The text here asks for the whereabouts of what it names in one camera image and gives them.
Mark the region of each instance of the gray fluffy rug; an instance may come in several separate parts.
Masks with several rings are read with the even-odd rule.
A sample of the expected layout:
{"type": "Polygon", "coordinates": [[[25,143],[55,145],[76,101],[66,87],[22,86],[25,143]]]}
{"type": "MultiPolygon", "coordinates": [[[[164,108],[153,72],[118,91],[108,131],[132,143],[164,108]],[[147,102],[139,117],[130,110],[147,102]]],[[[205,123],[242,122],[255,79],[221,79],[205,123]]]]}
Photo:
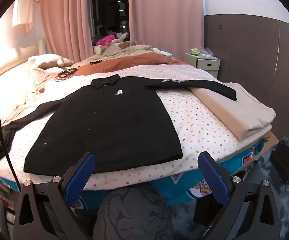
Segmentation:
{"type": "MultiPolygon", "coordinates": [[[[289,146],[289,140],[286,137],[281,139],[281,143],[289,146]]],[[[289,183],[283,183],[278,171],[270,162],[270,155],[274,149],[275,146],[271,147],[248,169],[254,165],[259,166],[267,180],[277,191],[282,205],[279,214],[281,222],[280,239],[285,240],[289,236],[289,183]]],[[[195,206],[195,201],[170,206],[175,231],[174,240],[197,240],[203,236],[206,228],[200,224],[194,224],[192,221],[195,206]]]]}

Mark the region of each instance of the phone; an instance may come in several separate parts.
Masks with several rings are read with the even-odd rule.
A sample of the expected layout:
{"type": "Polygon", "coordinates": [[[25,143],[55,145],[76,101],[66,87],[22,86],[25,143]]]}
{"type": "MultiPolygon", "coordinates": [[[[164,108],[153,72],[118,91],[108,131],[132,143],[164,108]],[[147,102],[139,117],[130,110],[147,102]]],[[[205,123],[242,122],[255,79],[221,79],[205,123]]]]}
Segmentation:
{"type": "Polygon", "coordinates": [[[289,182],[289,146],[279,142],[271,153],[270,161],[284,182],[289,182]]]}

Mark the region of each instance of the brown blanket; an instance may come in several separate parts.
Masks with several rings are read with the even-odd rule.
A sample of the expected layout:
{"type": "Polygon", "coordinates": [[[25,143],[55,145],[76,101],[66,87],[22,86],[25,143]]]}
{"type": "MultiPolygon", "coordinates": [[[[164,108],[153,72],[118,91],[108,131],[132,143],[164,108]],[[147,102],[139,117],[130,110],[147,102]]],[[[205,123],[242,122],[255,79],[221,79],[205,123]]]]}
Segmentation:
{"type": "Polygon", "coordinates": [[[141,55],[121,57],[116,59],[110,59],[97,64],[85,64],[80,66],[75,72],[76,76],[87,76],[95,73],[106,73],[117,70],[122,70],[139,65],[183,65],[182,61],[178,59],[170,59],[164,55],[157,54],[155,52],[148,52],[141,55]]]}

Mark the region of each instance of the pink curtain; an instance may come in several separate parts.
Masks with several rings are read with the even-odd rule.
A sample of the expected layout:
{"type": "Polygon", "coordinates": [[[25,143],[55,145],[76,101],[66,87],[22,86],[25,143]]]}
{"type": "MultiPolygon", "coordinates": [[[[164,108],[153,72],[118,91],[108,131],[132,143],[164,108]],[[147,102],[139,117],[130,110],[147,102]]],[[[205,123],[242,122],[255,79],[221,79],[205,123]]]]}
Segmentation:
{"type": "Polygon", "coordinates": [[[131,42],[183,60],[204,46],[203,0],[129,0],[129,25],[131,42]]]}
{"type": "Polygon", "coordinates": [[[52,54],[80,62],[93,55],[87,0],[40,0],[52,54]]]}

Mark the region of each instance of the shirt sleeve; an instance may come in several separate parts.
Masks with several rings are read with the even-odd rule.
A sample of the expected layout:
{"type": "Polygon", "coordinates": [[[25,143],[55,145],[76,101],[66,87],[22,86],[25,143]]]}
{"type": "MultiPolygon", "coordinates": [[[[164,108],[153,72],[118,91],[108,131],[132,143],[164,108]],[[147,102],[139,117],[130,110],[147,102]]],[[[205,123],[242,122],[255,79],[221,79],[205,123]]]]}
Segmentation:
{"type": "Polygon", "coordinates": [[[173,79],[148,79],[145,86],[158,88],[206,88],[233,101],[237,101],[236,91],[222,83],[210,80],[173,80],[173,79]]]}
{"type": "MultiPolygon", "coordinates": [[[[34,120],[37,120],[41,117],[43,117],[46,114],[49,114],[53,111],[56,111],[64,99],[58,100],[58,101],[50,101],[43,103],[37,107],[36,110],[34,110],[32,113],[24,116],[23,118],[17,119],[15,121],[12,121],[8,125],[4,125],[2,127],[3,131],[3,140],[6,144],[7,151],[9,153],[11,149],[11,144],[13,141],[13,138],[15,137],[16,131],[20,130],[21,128],[25,127],[27,124],[33,122],[34,120]]],[[[4,157],[3,148],[0,142],[0,160],[4,157]]]]}

